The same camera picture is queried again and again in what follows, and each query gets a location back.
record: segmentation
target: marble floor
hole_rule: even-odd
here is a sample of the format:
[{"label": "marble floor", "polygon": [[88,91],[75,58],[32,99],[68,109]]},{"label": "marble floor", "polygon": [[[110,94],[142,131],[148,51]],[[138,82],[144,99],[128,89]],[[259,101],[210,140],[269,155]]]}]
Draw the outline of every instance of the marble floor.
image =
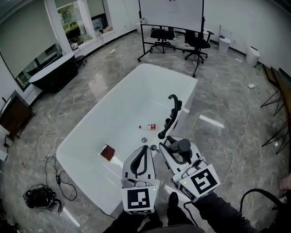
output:
[{"label": "marble floor", "polygon": [[[109,55],[112,49],[116,52]],[[242,195],[252,188],[263,188],[275,195],[279,194],[279,181],[287,175],[289,152],[286,147],[276,155],[275,144],[262,147],[284,123],[285,113],[281,110],[273,116],[275,105],[260,108],[274,92],[274,87],[266,81],[262,68],[249,67],[244,56],[228,51],[221,54],[216,45],[207,50],[208,59],[201,64],[197,71],[197,88],[195,98],[185,124],[180,132],[181,137],[188,138],[195,143],[208,163],[212,163],[220,180],[223,181],[230,168],[234,149],[244,134],[245,125],[251,114],[238,149],[234,152],[234,161],[219,195],[239,208]],[[0,198],[7,211],[8,220],[17,222],[26,233],[91,233],[103,232],[113,221],[104,215],[100,209],[78,188],[78,196],[74,201],[65,199],[55,182],[53,162],[48,162],[48,185],[56,191],[66,210],[79,223],[77,227],[68,216],[48,211],[38,212],[29,209],[22,195],[32,185],[45,182],[45,161],[41,160],[53,152],[56,137],[66,137],[76,124],[90,111],[90,109],[110,91],[120,80],[139,65],[137,58],[142,54],[141,36],[136,32],[121,38],[88,57],[85,66],[79,69],[79,74],[62,91],[57,94],[43,95],[33,106],[36,116],[31,119],[20,139],[16,139],[9,149],[9,156],[1,164]],[[157,48],[152,54],[146,55],[142,63],[159,65],[177,72],[192,76],[194,66],[192,58],[184,60],[181,51],[166,49],[163,55]],[[37,152],[38,140],[45,132],[54,131],[61,118],[70,112],[73,99],[82,85],[90,80],[96,69],[104,59],[106,63],[94,75],[93,81],[80,91],[73,108],[73,112],[63,120],[56,134],[47,135],[40,142],[40,155]],[[249,89],[247,84],[255,84],[255,89]],[[223,127],[213,125],[199,118],[206,116]],[[169,194],[174,191],[170,182],[171,174],[161,157],[155,157],[157,178],[161,180],[157,211],[167,223],[166,209]],[[62,167],[56,162],[58,172]],[[66,174],[63,180],[73,183]],[[63,185],[63,192],[72,198],[75,191]],[[180,204],[187,200],[179,194]],[[244,202],[243,214],[257,229],[268,227],[274,219],[275,212],[271,212],[272,203],[260,194],[250,194]],[[206,221],[202,222],[198,211],[190,206],[199,226],[203,225],[206,232],[213,230]],[[114,212],[117,217],[121,206]]]}]

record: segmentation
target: black shoe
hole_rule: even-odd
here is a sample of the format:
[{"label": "black shoe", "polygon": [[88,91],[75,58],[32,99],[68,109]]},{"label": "black shoe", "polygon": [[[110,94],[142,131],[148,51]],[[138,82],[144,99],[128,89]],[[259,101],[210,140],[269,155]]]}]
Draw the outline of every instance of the black shoe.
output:
[{"label": "black shoe", "polygon": [[177,207],[179,203],[179,198],[176,192],[172,192],[169,197],[169,207]]}]

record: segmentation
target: black office chair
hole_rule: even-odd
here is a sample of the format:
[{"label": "black office chair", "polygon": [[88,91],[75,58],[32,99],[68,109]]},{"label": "black office chair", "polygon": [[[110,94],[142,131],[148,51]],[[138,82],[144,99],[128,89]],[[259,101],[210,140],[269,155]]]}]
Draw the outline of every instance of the black office chair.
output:
[{"label": "black office chair", "polygon": [[152,53],[152,48],[157,46],[163,47],[163,53],[165,53],[165,48],[163,45],[172,46],[170,42],[167,40],[172,40],[175,37],[174,28],[169,27],[169,30],[166,31],[160,26],[160,29],[155,29],[151,32],[151,38],[158,39],[158,41],[155,42],[155,45],[151,47],[150,53]]},{"label": "black office chair", "polygon": [[211,35],[214,35],[214,33],[211,31],[207,31],[207,32],[209,34],[208,34],[207,41],[205,41],[203,39],[203,33],[199,32],[198,37],[195,37],[194,31],[189,31],[189,30],[186,31],[185,43],[189,44],[191,47],[194,47],[195,49],[192,50],[191,53],[185,57],[185,60],[187,60],[188,57],[191,55],[198,55],[201,58],[201,63],[202,64],[204,63],[204,58],[201,56],[201,54],[206,55],[206,58],[208,57],[208,54],[201,52],[201,49],[208,49],[211,47],[209,44],[209,39]]}]

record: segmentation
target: white trash can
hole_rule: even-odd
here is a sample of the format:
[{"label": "white trash can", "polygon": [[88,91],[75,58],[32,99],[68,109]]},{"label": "white trash can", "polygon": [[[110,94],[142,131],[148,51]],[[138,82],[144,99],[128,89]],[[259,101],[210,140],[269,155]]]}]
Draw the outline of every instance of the white trash can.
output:
[{"label": "white trash can", "polygon": [[218,45],[219,52],[226,53],[230,44],[231,44],[230,39],[219,37],[219,45]]},{"label": "white trash can", "polygon": [[204,32],[203,32],[203,39],[204,39],[205,41],[207,41],[207,39],[208,39],[208,35],[209,35],[209,32],[204,30]]},{"label": "white trash can", "polygon": [[250,66],[255,66],[260,58],[260,52],[254,47],[250,46],[246,51],[246,62]]},{"label": "white trash can", "polygon": [[[140,23],[136,24],[136,29],[137,29],[137,32],[139,34],[141,34],[141,25],[140,25]],[[152,29],[152,26],[149,26],[149,25],[143,25],[142,26],[142,31],[143,31],[144,34],[150,33],[151,29]]]}]

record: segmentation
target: whiteboard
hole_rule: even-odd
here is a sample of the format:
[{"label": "whiteboard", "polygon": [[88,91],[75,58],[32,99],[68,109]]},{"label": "whiteboard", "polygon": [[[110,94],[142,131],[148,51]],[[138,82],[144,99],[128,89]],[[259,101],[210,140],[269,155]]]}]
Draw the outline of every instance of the whiteboard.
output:
[{"label": "whiteboard", "polygon": [[149,25],[201,31],[203,0],[139,0]]}]

